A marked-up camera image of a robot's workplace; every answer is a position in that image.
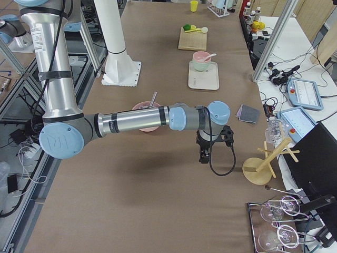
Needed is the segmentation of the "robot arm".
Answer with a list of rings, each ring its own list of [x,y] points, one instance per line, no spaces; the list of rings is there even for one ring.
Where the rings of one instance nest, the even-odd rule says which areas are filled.
[[[112,114],[85,115],[77,106],[64,34],[67,24],[81,22],[80,1],[19,1],[22,20],[30,27],[39,80],[45,100],[42,149],[50,156],[68,159],[94,139],[109,133],[169,126],[196,130],[200,161],[209,163],[211,147],[227,128],[230,108],[221,101],[191,108],[183,103]]]

